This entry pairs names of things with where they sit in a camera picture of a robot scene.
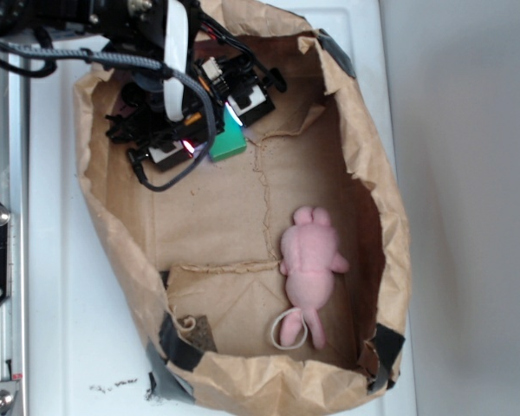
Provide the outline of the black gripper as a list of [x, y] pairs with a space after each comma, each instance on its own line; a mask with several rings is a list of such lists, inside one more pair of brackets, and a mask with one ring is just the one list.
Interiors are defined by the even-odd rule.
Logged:
[[[286, 90], [277, 68], [267, 69], [246, 55], [199, 59], [191, 76], [211, 100], [217, 134], [224, 131], [226, 108], [239, 126], [250, 127], [275, 110], [269, 88]], [[107, 137], [114, 144], [135, 144], [133, 158], [151, 160], [160, 172], [198, 156], [208, 140], [201, 100], [176, 79], [158, 86], [129, 82], [121, 90], [118, 110], [106, 118]]]

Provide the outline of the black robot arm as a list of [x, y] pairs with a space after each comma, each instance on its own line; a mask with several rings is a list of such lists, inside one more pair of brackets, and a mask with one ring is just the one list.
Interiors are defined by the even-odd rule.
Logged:
[[60, 60], [125, 69], [128, 114], [110, 117], [108, 138], [165, 171], [192, 166], [230, 127], [272, 111], [276, 68], [209, 16], [197, 1], [0, 1], [0, 68], [43, 78]]

